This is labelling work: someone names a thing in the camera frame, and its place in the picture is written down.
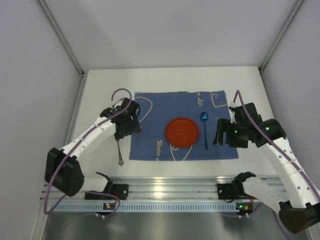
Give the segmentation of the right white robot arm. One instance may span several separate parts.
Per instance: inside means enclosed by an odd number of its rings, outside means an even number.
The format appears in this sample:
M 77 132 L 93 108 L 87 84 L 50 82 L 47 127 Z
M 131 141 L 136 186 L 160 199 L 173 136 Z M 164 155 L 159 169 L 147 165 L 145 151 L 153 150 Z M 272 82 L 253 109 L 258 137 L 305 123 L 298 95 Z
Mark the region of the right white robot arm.
M 263 120 L 253 103 L 229 106 L 232 119 L 220 118 L 214 145 L 248 148 L 252 142 L 264 154 L 279 177 L 285 192 L 274 189 L 256 174 L 241 172 L 229 187 L 220 185 L 223 200 L 253 197 L 278 214 L 285 228 L 297 234 L 320 222 L 320 191 L 313 185 L 293 153 L 287 135 L 276 119 Z

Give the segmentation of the red plate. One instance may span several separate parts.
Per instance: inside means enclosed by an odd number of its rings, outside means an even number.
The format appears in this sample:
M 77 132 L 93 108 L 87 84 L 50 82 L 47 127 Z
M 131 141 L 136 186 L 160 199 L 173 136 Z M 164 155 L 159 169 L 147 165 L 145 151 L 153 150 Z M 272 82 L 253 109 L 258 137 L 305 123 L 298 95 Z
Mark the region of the red plate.
M 167 141 L 177 148 L 189 148 L 199 138 L 197 124 L 186 117 L 178 117 L 168 123 L 164 135 Z

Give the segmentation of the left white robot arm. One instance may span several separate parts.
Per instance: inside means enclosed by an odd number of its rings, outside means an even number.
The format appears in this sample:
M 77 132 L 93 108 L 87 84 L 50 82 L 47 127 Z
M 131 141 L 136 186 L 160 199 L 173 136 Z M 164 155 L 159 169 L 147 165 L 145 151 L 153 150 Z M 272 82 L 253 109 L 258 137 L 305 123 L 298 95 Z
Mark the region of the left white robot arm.
M 140 105 L 124 98 L 103 110 L 79 137 L 60 149 L 52 148 L 46 159 L 44 179 L 68 197 L 79 192 L 104 192 L 111 179 L 101 172 L 85 172 L 90 154 L 109 137 L 123 139 L 141 132 Z

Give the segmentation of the blue cloth placemat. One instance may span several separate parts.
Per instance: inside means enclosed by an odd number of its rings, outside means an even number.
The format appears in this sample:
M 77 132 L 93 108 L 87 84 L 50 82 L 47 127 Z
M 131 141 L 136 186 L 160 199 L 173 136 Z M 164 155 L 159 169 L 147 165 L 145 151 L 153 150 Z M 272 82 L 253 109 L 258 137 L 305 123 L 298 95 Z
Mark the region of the blue cloth placemat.
M 226 93 L 198 92 L 137 92 L 141 132 L 132 135 L 129 158 L 136 161 L 204 161 L 237 159 L 238 152 L 227 144 L 213 145 L 219 119 L 230 119 Z M 204 125 L 201 113 L 208 115 L 205 149 Z M 191 147 L 178 148 L 165 137 L 165 129 L 176 118 L 189 118 L 199 129 L 199 138 Z

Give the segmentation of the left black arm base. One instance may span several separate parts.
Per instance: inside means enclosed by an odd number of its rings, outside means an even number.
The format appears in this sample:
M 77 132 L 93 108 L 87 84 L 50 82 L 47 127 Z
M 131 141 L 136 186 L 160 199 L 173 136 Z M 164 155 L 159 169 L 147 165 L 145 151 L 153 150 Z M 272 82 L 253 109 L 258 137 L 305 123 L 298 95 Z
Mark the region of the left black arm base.
M 129 194 L 129 185 L 128 184 L 108 184 L 105 188 L 104 193 L 114 195 L 120 200 L 126 200 Z M 93 193 L 86 192 L 84 195 L 85 200 L 113 200 L 110 196 L 96 195 Z

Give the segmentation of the blue metal spoon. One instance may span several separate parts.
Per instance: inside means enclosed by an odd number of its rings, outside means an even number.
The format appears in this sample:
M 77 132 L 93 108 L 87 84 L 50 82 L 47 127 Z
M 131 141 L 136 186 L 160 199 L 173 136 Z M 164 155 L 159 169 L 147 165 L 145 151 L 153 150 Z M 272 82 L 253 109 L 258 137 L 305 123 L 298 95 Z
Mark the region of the blue metal spoon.
M 200 120 L 203 123 L 205 149 L 208 150 L 207 129 L 206 129 L 206 123 L 207 123 L 207 120 L 208 120 L 208 114 L 206 112 L 202 112 L 200 114 Z

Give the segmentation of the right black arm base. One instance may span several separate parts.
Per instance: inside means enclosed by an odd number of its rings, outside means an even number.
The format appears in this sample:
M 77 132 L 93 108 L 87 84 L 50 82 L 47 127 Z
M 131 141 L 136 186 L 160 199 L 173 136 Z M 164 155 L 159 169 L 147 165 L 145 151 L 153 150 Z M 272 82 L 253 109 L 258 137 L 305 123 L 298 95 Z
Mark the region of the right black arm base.
M 246 194 L 242 187 L 233 183 L 217 184 L 218 199 L 231 203 L 234 200 L 249 200 L 251 197 Z

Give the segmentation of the iridescent metal fork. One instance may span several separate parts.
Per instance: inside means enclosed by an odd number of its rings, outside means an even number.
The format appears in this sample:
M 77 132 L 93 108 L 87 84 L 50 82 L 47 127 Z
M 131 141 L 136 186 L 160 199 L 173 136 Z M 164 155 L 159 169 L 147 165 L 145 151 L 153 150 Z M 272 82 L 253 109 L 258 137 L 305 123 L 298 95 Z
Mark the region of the iridescent metal fork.
M 119 140 L 116 140 L 116 143 L 117 143 L 117 149 L 118 149 L 118 164 L 120 166 L 123 166 L 124 160 L 123 160 L 123 157 L 122 157 Z

